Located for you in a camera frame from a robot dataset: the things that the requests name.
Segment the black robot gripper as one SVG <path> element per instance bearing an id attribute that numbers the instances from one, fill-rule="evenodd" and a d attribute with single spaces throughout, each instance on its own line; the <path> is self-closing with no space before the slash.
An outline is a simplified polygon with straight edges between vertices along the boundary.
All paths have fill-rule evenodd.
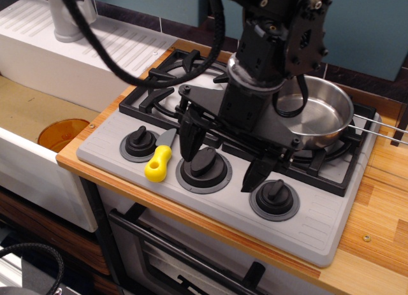
<path id="1" fill-rule="evenodd" d="M 203 62 L 193 73 L 178 79 L 179 94 L 187 102 L 179 129 L 181 155 L 185 161 L 192 161 L 207 132 L 243 150 L 254 149 L 262 156 L 251 161 L 240 190 L 252 192 L 275 170 L 280 155 L 303 148 L 300 137 L 280 122 L 273 105 L 274 95 L 286 81 L 280 75 L 259 81 L 233 55 L 226 66 L 228 83 L 223 90 L 189 85 L 208 67 Z"/>

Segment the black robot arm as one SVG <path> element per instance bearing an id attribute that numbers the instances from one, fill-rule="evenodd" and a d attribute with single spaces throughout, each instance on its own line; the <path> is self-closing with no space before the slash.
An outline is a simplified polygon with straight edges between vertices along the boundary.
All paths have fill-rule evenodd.
<path id="1" fill-rule="evenodd" d="M 215 18 L 214 44 L 208 59 L 194 71 L 201 74 L 217 58 L 225 35 L 222 0 L 209 0 Z M 180 121 L 182 157 L 191 161 L 207 131 L 225 135 L 232 144 L 254 147 L 256 155 L 242 185 L 253 191 L 267 176 L 289 166 L 300 139 L 282 125 L 304 103 L 279 108 L 279 92 L 296 78 L 308 98 L 304 75 L 319 68 L 327 50 L 323 25 L 332 0 L 232 0 L 244 8 L 244 29 L 235 54 L 229 58 L 228 84 L 217 93 L 183 85 L 180 95 L 189 103 Z"/>

